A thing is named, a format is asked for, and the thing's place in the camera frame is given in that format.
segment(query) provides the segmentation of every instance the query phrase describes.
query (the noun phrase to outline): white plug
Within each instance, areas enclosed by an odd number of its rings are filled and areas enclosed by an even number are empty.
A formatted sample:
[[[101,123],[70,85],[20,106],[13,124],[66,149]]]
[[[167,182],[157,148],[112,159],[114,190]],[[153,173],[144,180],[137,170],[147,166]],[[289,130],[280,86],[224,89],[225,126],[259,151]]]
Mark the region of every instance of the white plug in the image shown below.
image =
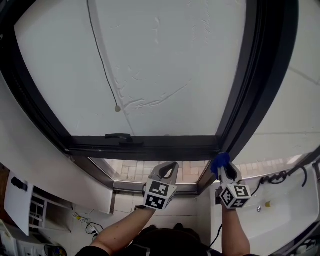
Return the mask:
[[[91,231],[91,234],[99,234],[99,231],[96,229],[95,226],[90,225],[90,231]]]

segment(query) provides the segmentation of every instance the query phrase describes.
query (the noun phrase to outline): black shirt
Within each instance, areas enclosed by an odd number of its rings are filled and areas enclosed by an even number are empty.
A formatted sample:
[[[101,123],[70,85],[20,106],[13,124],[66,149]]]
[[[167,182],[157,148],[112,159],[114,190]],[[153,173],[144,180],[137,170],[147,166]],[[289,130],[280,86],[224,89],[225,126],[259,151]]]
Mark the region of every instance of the black shirt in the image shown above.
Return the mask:
[[[104,250],[87,246],[76,256],[109,256]],[[174,229],[156,229],[144,235],[139,235],[127,248],[116,254],[117,256],[221,256],[216,250],[202,244],[197,237]]]

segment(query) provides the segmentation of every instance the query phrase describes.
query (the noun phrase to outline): blue sponge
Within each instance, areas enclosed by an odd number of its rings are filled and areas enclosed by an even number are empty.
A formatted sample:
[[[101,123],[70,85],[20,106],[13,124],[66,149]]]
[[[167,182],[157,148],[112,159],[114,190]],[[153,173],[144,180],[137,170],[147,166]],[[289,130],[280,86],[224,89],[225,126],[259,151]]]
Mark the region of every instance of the blue sponge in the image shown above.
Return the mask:
[[[216,179],[218,180],[218,168],[224,167],[226,168],[230,162],[230,156],[228,153],[220,153],[218,154],[215,159],[212,161],[211,164],[211,172],[215,175]]]

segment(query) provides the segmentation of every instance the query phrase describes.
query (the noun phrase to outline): person's left arm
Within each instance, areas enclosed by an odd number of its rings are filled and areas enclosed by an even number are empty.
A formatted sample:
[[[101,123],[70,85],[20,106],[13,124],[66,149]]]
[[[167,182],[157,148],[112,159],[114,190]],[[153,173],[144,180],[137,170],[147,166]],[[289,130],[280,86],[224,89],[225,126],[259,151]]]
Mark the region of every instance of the person's left arm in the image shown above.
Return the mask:
[[[110,256],[127,247],[146,226],[156,210],[137,209],[130,215],[104,229],[91,246],[106,251]]]

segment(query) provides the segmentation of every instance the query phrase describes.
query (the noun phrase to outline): white bathtub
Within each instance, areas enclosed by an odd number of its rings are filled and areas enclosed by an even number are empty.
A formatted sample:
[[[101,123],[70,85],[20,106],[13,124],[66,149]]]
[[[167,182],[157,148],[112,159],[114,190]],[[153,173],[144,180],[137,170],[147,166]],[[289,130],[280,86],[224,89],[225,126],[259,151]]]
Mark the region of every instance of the white bathtub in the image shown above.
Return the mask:
[[[319,194],[317,177],[312,166],[307,166],[308,179],[304,187],[304,172],[296,171],[285,182],[278,185],[263,184],[247,205],[237,210],[242,228],[247,235],[251,253],[270,255],[298,237],[319,216]],[[251,192],[260,178],[248,180]],[[221,205],[215,205],[215,186],[210,188],[211,198],[211,241],[222,224]],[[271,201],[271,207],[265,203]],[[212,246],[221,252],[221,233]]]

